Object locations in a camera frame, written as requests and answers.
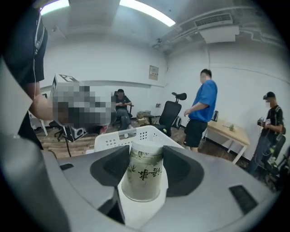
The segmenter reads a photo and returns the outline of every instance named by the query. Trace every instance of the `black shorts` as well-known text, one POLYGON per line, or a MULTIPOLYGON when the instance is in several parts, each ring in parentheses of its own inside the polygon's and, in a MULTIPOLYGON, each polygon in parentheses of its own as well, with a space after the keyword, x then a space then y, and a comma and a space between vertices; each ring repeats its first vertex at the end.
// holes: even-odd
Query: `black shorts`
POLYGON ((207 122, 190 120, 184 131, 186 134, 184 145, 188 147, 198 147, 201 137, 203 136, 203 132, 207 126, 207 122))

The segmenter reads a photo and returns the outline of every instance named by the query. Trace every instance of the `black t-shirt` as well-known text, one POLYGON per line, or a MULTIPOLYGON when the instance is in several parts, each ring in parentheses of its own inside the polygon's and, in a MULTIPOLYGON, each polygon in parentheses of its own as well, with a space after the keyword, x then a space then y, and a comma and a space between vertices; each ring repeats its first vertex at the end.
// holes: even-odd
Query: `black t-shirt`
MULTIPOLYGON (((124 96, 123 99, 119 99, 118 97, 116 97, 116 103, 129 103, 129 102, 131 101, 126 96, 124 96)), ((116 110, 119 109, 127 109, 127 106, 116 106, 116 110)))
MULTIPOLYGON (((275 106, 268 111, 267 118, 270 119, 271 125, 279 126, 283 125, 283 111, 280 106, 275 106)), ((263 129, 261 135, 266 135, 267 133, 272 133, 278 135, 277 132, 270 129, 263 129)))
MULTIPOLYGON (((11 33, 8 46, 3 54, 8 69, 24 91, 26 91, 28 83, 39 82, 44 79, 44 54, 48 33, 42 21, 40 21, 37 40, 40 40, 43 31, 44 35, 41 47, 37 55, 35 55, 34 43, 39 14, 38 10, 34 8, 30 8, 25 12, 25 15, 23 15, 23 18, 21 18, 11 33), (33 60, 35 60, 35 78, 33 60)), ((30 125, 28 112, 22 121, 18 134, 35 142, 42 149, 41 143, 30 125)))

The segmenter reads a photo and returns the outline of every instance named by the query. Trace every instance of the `fluorescent light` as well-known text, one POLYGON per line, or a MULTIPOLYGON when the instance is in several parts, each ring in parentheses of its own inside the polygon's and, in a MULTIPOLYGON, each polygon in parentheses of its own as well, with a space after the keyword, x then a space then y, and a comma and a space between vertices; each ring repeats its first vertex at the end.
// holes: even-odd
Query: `fluorescent light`
POLYGON ((55 1, 55 2, 50 3, 48 5, 45 5, 41 9, 40 13, 41 13, 41 15, 44 15, 48 12, 51 12, 53 10, 57 10, 57 9, 60 9, 60 8, 66 7, 66 6, 69 6, 68 0, 58 0, 58 1, 55 1))
POLYGON ((156 19, 158 19, 159 21, 161 21, 162 23, 166 24, 167 26, 171 27, 172 25, 175 24, 175 22, 167 17, 166 15, 164 15, 163 13, 161 13, 160 11, 152 8, 151 6, 148 6, 144 3, 135 1, 135 0, 121 0, 120 1, 120 5, 122 6, 126 6, 126 7, 130 7, 132 9, 141 11, 145 14, 148 14, 156 19))

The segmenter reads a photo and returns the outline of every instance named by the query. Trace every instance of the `black cap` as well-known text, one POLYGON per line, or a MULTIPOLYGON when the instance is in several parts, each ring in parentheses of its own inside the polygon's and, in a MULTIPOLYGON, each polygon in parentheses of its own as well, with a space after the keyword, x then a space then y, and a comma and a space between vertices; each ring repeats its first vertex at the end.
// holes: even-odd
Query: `black cap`
POLYGON ((273 92, 268 92, 264 97, 263 97, 263 100, 266 100, 267 98, 269 97, 276 97, 275 93, 273 92))

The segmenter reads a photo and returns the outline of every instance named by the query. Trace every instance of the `white plastic basket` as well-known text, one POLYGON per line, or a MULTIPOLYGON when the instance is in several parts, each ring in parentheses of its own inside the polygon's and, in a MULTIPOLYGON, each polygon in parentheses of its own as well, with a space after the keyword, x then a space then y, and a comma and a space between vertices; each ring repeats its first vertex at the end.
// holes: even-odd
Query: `white plastic basket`
POLYGON ((175 146, 179 148, 183 148, 181 145, 179 145, 177 142, 169 138, 167 135, 162 133, 160 130, 158 130, 154 126, 142 126, 137 127, 133 129, 128 130, 122 130, 117 132, 111 132, 107 134, 102 134, 96 137, 95 139, 95 146, 94 151, 101 151, 106 150, 109 148, 117 147, 117 146, 123 146, 123 145, 130 145, 134 141, 139 140, 149 140, 149 141, 156 141, 163 145, 167 146, 175 146), (133 137, 129 136, 127 139, 120 139, 120 136, 124 134, 134 134, 133 137))

